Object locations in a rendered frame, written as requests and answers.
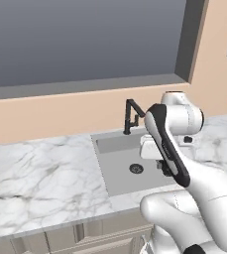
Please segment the beige sink cabinet front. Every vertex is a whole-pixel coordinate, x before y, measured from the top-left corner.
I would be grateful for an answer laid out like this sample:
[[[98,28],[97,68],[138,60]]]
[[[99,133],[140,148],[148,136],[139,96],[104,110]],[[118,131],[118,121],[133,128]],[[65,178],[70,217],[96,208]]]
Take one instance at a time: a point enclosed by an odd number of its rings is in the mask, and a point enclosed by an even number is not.
[[[107,235],[90,243],[81,254],[139,254],[149,238],[152,225]]]

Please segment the black faucet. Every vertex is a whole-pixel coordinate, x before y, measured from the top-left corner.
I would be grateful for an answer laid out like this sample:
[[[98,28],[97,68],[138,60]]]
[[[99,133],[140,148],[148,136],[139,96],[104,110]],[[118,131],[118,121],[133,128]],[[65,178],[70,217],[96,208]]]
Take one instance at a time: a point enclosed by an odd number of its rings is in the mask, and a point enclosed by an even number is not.
[[[136,112],[134,121],[131,121],[131,110]],[[127,99],[126,100],[126,108],[125,108],[125,124],[124,124],[124,135],[130,135],[130,129],[132,127],[139,126],[139,119],[145,117],[145,112],[142,108],[135,102],[134,99]]]

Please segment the grey sink basin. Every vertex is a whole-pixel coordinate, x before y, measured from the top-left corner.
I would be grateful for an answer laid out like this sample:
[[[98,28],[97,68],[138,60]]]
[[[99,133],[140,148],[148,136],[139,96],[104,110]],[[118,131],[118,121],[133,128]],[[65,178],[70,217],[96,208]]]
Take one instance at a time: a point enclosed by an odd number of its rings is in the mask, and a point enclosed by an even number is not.
[[[163,157],[152,142],[148,152],[141,151],[145,128],[133,128],[130,135],[122,130],[91,136],[104,182],[110,196],[144,191],[174,185],[172,177],[165,176],[158,161]]]

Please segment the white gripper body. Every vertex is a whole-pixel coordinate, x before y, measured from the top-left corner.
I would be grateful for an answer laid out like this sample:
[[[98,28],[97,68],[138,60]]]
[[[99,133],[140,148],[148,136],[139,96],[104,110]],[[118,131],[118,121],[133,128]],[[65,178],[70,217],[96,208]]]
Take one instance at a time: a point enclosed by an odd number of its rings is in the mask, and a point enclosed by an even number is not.
[[[162,160],[163,156],[153,137],[145,134],[140,139],[140,156],[142,159]]]

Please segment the grey framed window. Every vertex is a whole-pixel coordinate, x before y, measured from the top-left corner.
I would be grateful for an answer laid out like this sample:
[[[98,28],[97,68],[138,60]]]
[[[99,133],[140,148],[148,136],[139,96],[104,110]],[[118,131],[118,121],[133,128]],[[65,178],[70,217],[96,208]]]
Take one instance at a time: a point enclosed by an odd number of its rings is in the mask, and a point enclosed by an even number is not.
[[[205,0],[0,0],[0,99],[184,83]]]

